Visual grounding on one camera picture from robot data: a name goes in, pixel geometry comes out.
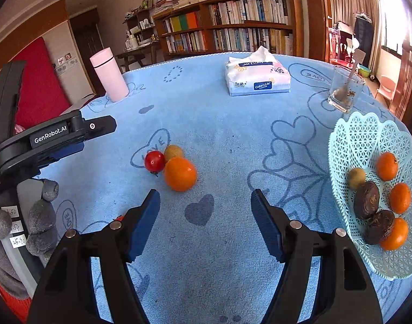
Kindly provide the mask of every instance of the table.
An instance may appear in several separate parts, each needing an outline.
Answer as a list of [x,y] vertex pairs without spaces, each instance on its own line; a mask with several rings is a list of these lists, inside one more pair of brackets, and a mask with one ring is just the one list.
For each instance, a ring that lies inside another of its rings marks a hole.
[[[150,53],[152,64],[156,64],[156,51],[157,49],[159,49],[159,47],[159,42],[153,41],[149,45],[140,46],[137,49],[126,51],[124,53],[116,55],[116,57],[119,59],[124,59],[125,70],[129,71],[129,65],[134,62],[138,62],[141,67],[144,67],[145,65],[143,64],[142,59],[147,53]],[[129,62],[129,57],[134,57],[134,62]]]
[[[283,265],[270,256],[250,210],[261,188],[268,201],[312,230],[341,226],[330,186],[327,145],[343,115],[326,101],[333,66],[276,56],[292,76],[291,92],[230,97],[221,53],[173,60],[123,74],[129,95],[100,97],[82,109],[86,119],[112,115],[113,134],[42,170],[57,180],[54,201],[61,237],[103,226],[138,206],[152,188],[160,212],[143,254],[128,264],[146,315],[157,323],[259,323]],[[366,87],[355,109],[404,125]],[[194,188],[177,193],[143,168],[151,149],[180,145],[198,169]],[[313,306],[320,260],[313,259],[300,319]],[[99,312],[111,320],[97,259],[92,260]],[[384,321],[412,289],[369,271]]]

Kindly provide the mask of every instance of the light blue basket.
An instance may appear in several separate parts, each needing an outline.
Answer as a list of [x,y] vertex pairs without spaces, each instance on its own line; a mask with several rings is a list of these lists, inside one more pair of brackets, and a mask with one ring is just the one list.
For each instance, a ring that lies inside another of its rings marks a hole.
[[[375,163],[383,152],[392,152],[398,160],[397,176],[384,182],[376,174]],[[347,172],[355,167],[365,170],[366,179],[373,180],[380,190],[379,210],[389,209],[388,196],[392,187],[405,182],[412,192],[412,137],[387,120],[381,123],[377,115],[353,113],[348,122],[339,119],[329,138],[329,170],[332,191],[345,229],[362,259],[376,274],[388,279],[404,279],[412,275],[412,203],[400,217],[408,223],[408,238],[395,251],[383,251],[378,245],[368,245],[362,234],[366,222],[353,212],[355,192],[347,187]]]

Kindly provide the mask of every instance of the white mug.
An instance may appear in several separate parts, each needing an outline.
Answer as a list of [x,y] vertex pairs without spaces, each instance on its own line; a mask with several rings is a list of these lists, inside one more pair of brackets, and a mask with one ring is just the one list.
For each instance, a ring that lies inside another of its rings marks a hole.
[[136,49],[138,47],[138,42],[134,35],[129,36],[129,43],[131,44],[131,49]]

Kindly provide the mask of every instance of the pink thermos bottle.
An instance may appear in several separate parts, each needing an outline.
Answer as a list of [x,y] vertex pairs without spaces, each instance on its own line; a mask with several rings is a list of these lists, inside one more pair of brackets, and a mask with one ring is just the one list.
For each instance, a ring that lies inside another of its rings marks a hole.
[[91,62],[111,101],[120,101],[127,96],[128,87],[109,47],[95,53]]

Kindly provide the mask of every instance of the gray glove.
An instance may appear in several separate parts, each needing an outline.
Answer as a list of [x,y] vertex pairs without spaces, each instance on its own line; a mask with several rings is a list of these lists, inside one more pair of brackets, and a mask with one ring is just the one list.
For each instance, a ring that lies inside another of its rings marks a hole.
[[[30,230],[26,242],[27,250],[34,256],[43,256],[44,262],[47,263],[57,244],[56,213],[51,201],[57,197],[59,185],[57,182],[47,179],[43,179],[42,182],[42,199],[36,201],[31,207],[29,215],[23,215],[23,218],[27,218]],[[11,227],[11,217],[0,209],[0,240],[9,235]],[[29,296],[12,267],[1,242],[0,286],[17,299],[26,299]]]

